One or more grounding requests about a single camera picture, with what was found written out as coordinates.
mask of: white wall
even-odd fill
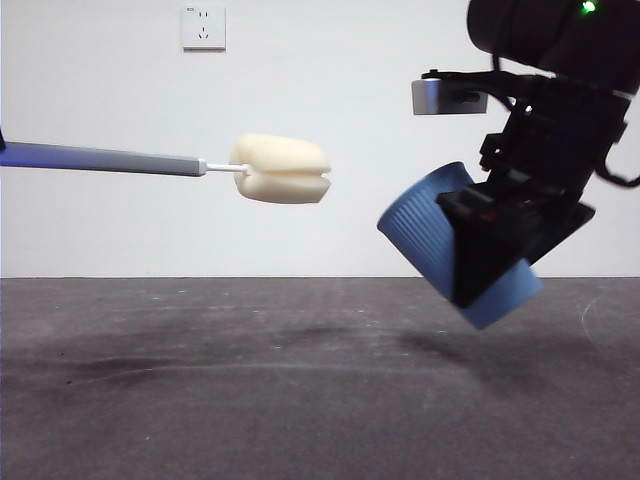
[[[254,203],[205,179],[2,170],[3,274],[409,276],[377,231],[426,172],[466,160],[504,112],[413,117],[429,67],[478,70],[464,1],[229,0],[226,53],[183,53],[178,0],[4,0],[3,130],[50,142],[226,161],[256,131],[323,145],[333,189],[318,206]],[[640,107],[611,160],[640,170]],[[542,275],[640,274],[640,192],[594,180],[596,219]]]

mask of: concrete floor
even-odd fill
[[[2,473],[640,478],[640,280],[477,332],[422,280],[2,282]]]

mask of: blue plastic cup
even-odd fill
[[[378,229],[449,301],[453,299],[455,233],[436,198],[474,183],[461,162],[427,175],[385,212]],[[458,309],[476,328],[484,329],[534,297],[542,288],[527,261],[520,261],[473,305]]]

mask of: cream sponge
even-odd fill
[[[238,191],[245,197],[269,203],[318,203],[331,182],[323,150],[306,140],[245,134],[231,154],[231,165],[245,166],[235,174]]]

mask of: electrical outlet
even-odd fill
[[[188,5],[182,10],[182,48],[185,50],[225,50],[227,12],[224,5]]]

